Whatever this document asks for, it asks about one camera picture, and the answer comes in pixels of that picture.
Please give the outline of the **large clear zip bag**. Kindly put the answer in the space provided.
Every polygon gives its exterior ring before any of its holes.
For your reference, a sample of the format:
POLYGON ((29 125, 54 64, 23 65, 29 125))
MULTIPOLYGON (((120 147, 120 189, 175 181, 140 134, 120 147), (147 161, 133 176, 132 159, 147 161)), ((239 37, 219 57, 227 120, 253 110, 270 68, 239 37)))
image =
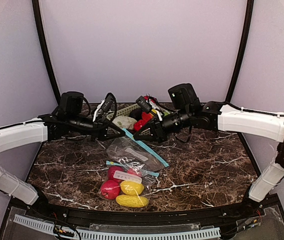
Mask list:
POLYGON ((99 197, 126 208, 145 208, 149 205, 151 187, 159 173, 139 162, 122 164, 106 161, 106 165, 108 170, 99 188, 99 197))

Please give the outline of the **green perforated plastic basket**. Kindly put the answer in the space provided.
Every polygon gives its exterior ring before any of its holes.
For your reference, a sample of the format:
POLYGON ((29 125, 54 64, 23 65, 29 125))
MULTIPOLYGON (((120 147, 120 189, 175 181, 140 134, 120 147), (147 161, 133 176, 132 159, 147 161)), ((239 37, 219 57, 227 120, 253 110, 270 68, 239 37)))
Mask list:
MULTIPOLYGON (((135 104, 132 104, 132 103, 130 103, 130 104, 128 104, 128 103, 118 103, 118 104, 117 104, 117 112, 116 112, 115 117, 118 117, 118 116, 129 116, 129 113, 130 113, 132 110, 138 109, 138 108, 140 108, 140 107, 139 107, 139 105, 138 105, 137 103, 135 103, 135 104)), ((115 112, 109 113, 109 114, 106 116, 106 118, 107 118, 108 120, 111 120, 112 117, 113 117, 113 115, 114 115, 114 113, 115 113, 115 112)))

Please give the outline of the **red apple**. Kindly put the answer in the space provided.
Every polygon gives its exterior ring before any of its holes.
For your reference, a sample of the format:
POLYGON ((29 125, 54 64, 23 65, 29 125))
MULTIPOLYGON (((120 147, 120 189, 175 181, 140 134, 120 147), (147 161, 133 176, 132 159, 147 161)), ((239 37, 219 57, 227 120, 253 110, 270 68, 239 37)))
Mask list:
POLYGON ((120 193, 120 185, 114 180, 107 180, 100 188, 100 194, 102 197, 108 200, 114 200, 120 193))

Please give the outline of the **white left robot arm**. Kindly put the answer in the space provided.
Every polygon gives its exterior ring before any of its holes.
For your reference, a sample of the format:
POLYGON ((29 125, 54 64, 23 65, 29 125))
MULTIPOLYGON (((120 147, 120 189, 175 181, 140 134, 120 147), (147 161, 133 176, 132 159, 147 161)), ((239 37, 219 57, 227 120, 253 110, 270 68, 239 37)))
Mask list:
MULTIPOLYGON (((87 116, 82 116, 83 104, 87 103, 81 92, 65 92, 52 113, 0 127, 0 153, 33 143, 59 140, 69 133, 91 136, 92 141, 111 140, 125 135, 112 120, 104 117, 110 108, 117 108, 112 93, 108 93, 94 111, 90 110, 87 116)), ((38 206, 48 201, 37 187, 24 182, 1 166, 0 191, 29 206, 38 206)))

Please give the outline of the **yellow lemon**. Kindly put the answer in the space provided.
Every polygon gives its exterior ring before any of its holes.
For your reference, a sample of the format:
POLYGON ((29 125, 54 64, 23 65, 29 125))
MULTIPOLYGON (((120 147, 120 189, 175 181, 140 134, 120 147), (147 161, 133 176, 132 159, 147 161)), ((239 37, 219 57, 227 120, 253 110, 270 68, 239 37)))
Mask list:
POLYGON ((144 185, 125 180, 120 183, 120 189, 126 195, 139 196, 144 191, 144 185))

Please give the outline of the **yellow wrinkled banana-like fruit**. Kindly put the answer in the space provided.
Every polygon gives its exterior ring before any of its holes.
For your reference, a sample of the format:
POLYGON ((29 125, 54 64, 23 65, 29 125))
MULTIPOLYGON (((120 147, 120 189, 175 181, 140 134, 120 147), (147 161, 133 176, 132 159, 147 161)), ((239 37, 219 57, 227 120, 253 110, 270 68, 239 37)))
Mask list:
POLYGON ((116 203, 128 208, 143 208, 149 204, 146 197, 122 194, 115 198, 116 203))

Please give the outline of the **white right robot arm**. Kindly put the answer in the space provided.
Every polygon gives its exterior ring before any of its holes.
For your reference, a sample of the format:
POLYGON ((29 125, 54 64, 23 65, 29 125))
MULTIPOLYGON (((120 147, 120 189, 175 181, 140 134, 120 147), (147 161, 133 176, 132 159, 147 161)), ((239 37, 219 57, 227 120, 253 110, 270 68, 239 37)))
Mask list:
POLYGON ((245 199, 261 202, 284 179, 284 112, 247 109, 226 101, 202 104, 190 83, 171 87, 168 93, 176 111, 153 117, 134 134, 134 139, 162 143, 169 134, 184 128, 263 137, 278 143, 277 155, 250 186, 245 199))

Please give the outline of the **pink-red wrinkled fruit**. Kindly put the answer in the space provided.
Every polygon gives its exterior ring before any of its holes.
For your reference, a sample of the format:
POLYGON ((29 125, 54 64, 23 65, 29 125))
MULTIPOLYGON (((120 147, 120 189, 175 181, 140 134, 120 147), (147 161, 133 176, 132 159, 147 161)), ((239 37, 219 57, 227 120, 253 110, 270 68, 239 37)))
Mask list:
POLYGON ((107 178, 108 178, 108 180, 113 180, 117 183, 120 183, 121 182, 120 179, 114 178, 114 174, 115 174, 116 171, 124 172, 125 170, 120 166, 110 166, 108 171, 107 171, 107 178))

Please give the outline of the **small clear zip bag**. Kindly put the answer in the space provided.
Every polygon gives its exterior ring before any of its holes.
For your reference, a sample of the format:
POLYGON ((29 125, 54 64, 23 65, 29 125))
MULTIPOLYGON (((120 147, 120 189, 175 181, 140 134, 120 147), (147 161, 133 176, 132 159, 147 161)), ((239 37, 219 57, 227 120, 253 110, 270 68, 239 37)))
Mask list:
POLYGON ((169 167, 169 164, 147 144, 134 140, 133 135, 123 129, 125 135, 116 138, 108 147, 107 154, 113 162, 145 175, 169 167))

